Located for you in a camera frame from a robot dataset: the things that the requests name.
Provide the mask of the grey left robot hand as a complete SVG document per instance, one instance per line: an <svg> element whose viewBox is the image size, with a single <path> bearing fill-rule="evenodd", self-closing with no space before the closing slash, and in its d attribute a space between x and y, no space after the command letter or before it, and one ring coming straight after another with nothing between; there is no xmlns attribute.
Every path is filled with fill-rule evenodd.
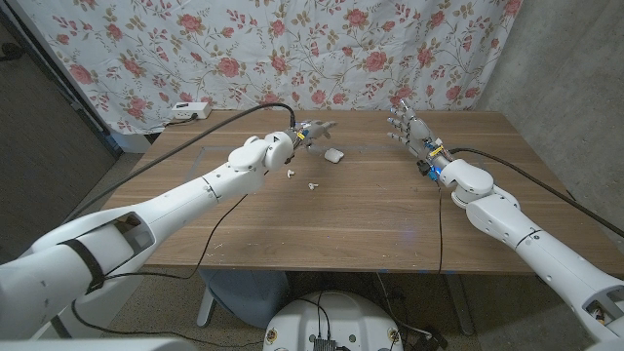
<svg viewBox="0 0 624 351"><path fill-rule="evenodd" d="M323 148L316 144L321 137L331 138L330 129L335 127L335 121L310 120L298 123L294 127L293 149L305 150L312 155L321 155Z"/></svg>

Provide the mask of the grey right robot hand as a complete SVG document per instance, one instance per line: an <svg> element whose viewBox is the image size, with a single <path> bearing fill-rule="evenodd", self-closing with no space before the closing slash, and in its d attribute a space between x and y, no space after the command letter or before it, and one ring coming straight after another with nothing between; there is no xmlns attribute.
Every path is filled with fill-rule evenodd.
<svg viewBox="0 0 624 351"><path fill-rule="evenodd" d="M442 141L404 99L397 107L392 107L391 112L394 116L387 121L397 132L389 133L389 137L404 145L417 160L430 166L443 169L450 163Z"/></svg>

